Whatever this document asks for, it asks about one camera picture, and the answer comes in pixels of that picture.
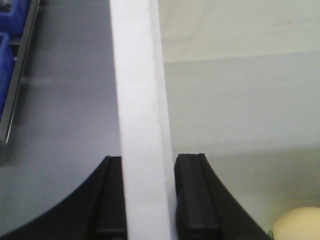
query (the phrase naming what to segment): blue container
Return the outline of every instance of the blue container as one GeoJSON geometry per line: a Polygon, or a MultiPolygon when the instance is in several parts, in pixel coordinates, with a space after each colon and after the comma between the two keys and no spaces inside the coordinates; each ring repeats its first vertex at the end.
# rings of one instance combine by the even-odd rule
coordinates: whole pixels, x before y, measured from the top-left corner
{"type": "Polygon", "coordinates": [[[0,32],[22,36],[30,0],[0,0],[0,32]]]}
{"type": "Polygon", "coordinates": [[[10,36],[0,32],[0,117],[5,106],[15,59],[9,46],[10,36]]]}

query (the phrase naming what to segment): metal frame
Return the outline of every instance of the metal frame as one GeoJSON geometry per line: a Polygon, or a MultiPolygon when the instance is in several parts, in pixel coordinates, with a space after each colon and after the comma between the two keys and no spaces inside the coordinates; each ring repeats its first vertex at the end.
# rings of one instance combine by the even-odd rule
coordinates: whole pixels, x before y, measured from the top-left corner
{"type": "Polygon", "coordinates": [[[39,3],[40,0],[31,0],[23,35],[21,38],[13,39],[11,41],[12,45],[19,45],[19,49],[0,121],[0,145],[2,146],[6,145],[9,139],[17,98],[19,95],[21,77],[24,72],[24,66],[28,55],[32,32],[35,26],[39,3]]]}

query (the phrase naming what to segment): yellow object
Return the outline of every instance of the yellow object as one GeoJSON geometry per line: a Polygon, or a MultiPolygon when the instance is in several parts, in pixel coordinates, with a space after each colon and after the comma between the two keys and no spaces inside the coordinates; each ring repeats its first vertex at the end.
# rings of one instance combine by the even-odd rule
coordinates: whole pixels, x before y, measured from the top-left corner
{"type": "Polygon", "coordinates": [[[274,222],[272,231],[275,240],[320,240],[320,208],[290,210],[274,222]]]}

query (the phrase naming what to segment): white plastic strip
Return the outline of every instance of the white plastic strip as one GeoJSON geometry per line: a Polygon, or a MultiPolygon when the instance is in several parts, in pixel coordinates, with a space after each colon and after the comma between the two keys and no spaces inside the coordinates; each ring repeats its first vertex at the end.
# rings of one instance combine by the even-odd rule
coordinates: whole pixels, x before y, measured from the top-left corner
{"type": "Polygon", "coordinates": [[[111,0],[129,240],[175,240],[176,207],[157,0],[111,0]]]}

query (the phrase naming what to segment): gray surface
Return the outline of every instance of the gray surface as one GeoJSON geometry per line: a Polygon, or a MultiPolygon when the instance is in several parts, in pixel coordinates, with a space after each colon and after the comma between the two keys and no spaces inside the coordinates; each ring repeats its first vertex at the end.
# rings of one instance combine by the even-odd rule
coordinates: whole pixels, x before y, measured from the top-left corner
{"type": "Polygon", "coordinates": [[[41,215],[106,155],[120,155],[109,5],[45,0],[8,145],[0,152],[0,235],[41,215]]]}

